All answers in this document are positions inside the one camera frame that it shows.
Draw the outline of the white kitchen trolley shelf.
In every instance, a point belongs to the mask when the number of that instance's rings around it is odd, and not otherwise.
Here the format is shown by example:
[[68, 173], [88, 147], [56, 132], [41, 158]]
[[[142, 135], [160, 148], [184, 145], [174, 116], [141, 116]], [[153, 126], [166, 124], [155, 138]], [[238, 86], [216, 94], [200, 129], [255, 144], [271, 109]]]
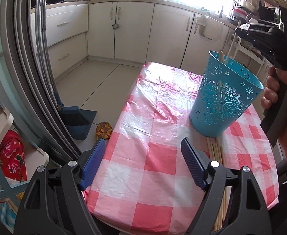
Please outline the white kitchen trolley shelf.
[[231, 47], [233, 40], [234, 32], [230, 32], [227, 36], [224, 50], [226, 50], [226, 52], [230, 52], [231, 59], [246, 67], [258, 79], [263, 81], [267, 74], [268, 61], [258, 50], [252, 48], [250, 44], [248, 44], [249, 48], [246, 48], [243, 45], [244, 41], [239, 37], [236, 37], [234, 46]]

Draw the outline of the cream kitchen cabinets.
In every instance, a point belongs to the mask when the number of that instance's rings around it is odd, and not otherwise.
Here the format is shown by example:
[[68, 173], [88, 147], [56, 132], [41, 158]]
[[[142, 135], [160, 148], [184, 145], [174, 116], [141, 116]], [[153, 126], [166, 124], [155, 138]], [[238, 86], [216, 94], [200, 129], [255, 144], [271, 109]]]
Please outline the cream kitchen cabinets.
[[[46, 7], [46, 39], [51, 72], [62, 77], [87, 58], [142, 66], [152, 61], [203, 74], [208, 52], [223, 51], [234, 26], [183, 5], [152, 0], [65, 2]], [[224, 23], [212, 41], [199, 34], [196, 18]]]

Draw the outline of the blue dustpan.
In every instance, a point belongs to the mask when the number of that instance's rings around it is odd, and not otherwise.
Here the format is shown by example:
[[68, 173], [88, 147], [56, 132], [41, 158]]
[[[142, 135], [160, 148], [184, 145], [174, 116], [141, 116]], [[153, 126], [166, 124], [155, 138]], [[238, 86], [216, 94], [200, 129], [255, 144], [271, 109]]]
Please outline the blue dustpan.
[[78, 123], [78, 125], [72, 126], [70, 130], [72, 138], [84, 141], [89, 134], [90, 128], [96, 115], [97, 111], [81, 109], [80, 117], [82, 120]]

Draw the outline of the crocheted colourful slipper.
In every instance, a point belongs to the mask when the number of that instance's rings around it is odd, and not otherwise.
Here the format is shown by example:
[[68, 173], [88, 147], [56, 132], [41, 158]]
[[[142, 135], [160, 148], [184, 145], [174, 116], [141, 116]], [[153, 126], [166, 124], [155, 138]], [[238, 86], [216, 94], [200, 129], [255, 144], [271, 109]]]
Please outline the crocheted colourful slipper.
[[100, 138], [110, 139], [112, 133], [113, 127], [107, 121], [100, 122], [96, 127], [96, 140], [98, 141]]

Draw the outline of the pink checkered tablecloth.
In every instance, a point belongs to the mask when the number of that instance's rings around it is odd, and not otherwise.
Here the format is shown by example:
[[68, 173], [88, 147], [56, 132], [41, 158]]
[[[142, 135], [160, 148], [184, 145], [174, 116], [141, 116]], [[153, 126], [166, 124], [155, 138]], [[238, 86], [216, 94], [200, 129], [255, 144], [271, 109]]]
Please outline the pink checkered tablecloth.
[[278, 203], [276, 164], [253, 106], [218, 138], [199, 134], [189, 114], [202, 77], [158, 63], [143, 66], [115, 125], [93, 183], [87, 209], [130, 234], [184, 234], [204, 197], [186, 163], [183, 140], [222, 164], [249, 167], [269, 209]]

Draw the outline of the teal perforated plastic basket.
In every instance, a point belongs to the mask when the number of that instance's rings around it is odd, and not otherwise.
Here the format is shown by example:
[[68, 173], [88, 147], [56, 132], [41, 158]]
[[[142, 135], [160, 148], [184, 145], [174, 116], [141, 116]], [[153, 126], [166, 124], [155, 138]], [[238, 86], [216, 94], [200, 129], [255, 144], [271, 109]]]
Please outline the teal perforated plastic basket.
[[218, 52], [208, 53], [207, 66], [189, 120], [198, 133], [217, 137], [247, 110], [264, 86], [235, 60], [222, 63]]

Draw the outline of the white plastic door holder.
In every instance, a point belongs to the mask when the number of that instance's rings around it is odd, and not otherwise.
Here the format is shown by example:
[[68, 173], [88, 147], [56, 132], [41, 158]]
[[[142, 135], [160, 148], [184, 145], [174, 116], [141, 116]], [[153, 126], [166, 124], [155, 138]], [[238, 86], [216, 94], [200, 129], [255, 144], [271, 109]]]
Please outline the white plastic door holder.
[[196, 25], [199, 27], [199, 34], [206, 39], [217, 41], [222, 36], [224, 23], [211, 17], [202, 15], [196, 18]]

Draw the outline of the beige storage shelf rack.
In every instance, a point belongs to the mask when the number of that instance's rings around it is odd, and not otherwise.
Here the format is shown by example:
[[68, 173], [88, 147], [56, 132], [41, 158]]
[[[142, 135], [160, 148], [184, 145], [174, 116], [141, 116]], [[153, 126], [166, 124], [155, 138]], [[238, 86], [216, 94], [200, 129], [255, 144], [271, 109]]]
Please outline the beige storage shelf rack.
[[7, 109], [0, 110], [0, 221], [10, 232], [30, 179], [49, 163], [49, 155], [30, 144], [13, 122]]

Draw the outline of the red floral cushion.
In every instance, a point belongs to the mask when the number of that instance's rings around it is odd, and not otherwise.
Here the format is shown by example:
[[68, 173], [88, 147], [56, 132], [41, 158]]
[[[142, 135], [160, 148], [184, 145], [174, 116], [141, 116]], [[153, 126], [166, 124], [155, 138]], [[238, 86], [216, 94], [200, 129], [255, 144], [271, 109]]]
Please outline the red floral cushion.
[[24, 145], [13, 130], [8, 130], [0, 144], [0, 167], [9, 179], [18, 182], [27, 180]]

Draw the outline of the grey refrigerator door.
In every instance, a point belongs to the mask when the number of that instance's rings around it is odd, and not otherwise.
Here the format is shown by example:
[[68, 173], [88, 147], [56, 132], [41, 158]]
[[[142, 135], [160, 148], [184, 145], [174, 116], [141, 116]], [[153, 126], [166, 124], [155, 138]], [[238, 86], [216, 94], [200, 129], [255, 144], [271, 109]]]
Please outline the grey refrigerator door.
[[59, 116], [46, 73], [47, 49], [41, 41], [45, 0], [0, 0], [0, 105], [14, 117], [26, 139], [54, 160], [68, 162], [81, 151]]

